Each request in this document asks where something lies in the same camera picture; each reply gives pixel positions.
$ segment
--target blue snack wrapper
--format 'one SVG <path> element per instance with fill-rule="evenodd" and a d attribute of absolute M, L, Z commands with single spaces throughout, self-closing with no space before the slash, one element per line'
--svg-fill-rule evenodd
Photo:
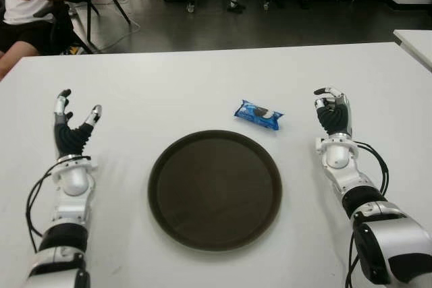
<path fill-rule="evenodd" d="M 279 129 L 277 120 L 284 116 L 284 114 L 270 111 L 266 108 L 256 106 L 247 100 L 243 100 L 242 106 L 240 106 L 234 116 L 277 131 Z"/>

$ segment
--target person's leg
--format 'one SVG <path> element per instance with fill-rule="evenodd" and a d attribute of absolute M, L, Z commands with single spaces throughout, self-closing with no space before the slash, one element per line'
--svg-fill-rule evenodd
<path fill-rule="evenodd" d="M 18 41 L 0 58 L 0 80 L 18 63 L 23 57 L 34 57 L 39 55 L 36 48 L 23 41 Z"/>

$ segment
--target shoe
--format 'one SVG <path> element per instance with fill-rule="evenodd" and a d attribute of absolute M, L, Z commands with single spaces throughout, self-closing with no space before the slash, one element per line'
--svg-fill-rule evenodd
<path fill-rule="evenodd" d="M 228 6 L 227 11 L 230 13 L 243 13 L 243 10 L 242 10 L 242 8 L 240 8 L 239 5 L 237 5 L 235 7 Z"/>
<path fill-rule="evenodd" d="M 234 5 L 236 5 L 234 7 L 239 7 L 241 10 L 245 10 L 246 9 L 246 6 L 242 5 L 241 3 L 237 3 L 235 1 L 231 1 L 231 3 L 233 3 Z"/>

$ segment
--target black robotic finger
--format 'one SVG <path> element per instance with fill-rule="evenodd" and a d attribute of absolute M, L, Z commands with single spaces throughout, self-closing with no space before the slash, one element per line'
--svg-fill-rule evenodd
<path fill-rule="evenodd" d="M 69 113 L 67 113 L 66 114 L 66 122 L 68 122 L 73 116 L 74 116 L 73 112 L 70 111 Z"/>
<path fill-rule="evenodd" d="M 325 88 L 317 89 L 313 93 L 316 94 L 316 95 L 318 95 L 318 94 L 325 94 Z"/>
<path fill-rule="evenodd" d="M 70 89 L 65 89 L 62 92 L 60 92 L 59 97 L 67 98 L 71 93 L 72 91 Z"/>

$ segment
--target robotic arm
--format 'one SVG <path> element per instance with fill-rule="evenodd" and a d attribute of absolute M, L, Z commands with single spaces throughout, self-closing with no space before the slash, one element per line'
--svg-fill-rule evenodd
<path fill-rule="evenodd" d="M 79 128 L 70 129 L 68 121 L 73 114 L 64 113 L 70 94 L 70 90 L 64 90 L 54 110 L 58 161 L 51 175 L 58 186 L 57 203 L 24 288 L 90 288 L 85 252 L 95 182 L 90 176 L 93 166 L 82 151 L 101 117 L 102 107 L 95 106 Z"/>
<path fill-rule="evenodd" d="M 345 94 L 334 88 L 318 89 L 315 94 L 327 94 L 315 101 L 315 107 L 329 134 L 317 139 L 317 152 L 351 220 L 362 271 L 374 284 L 406 287 L 432 272 L 432 239 L 358 170 L 358 147 L 352 141 L 350 103 Z"/>

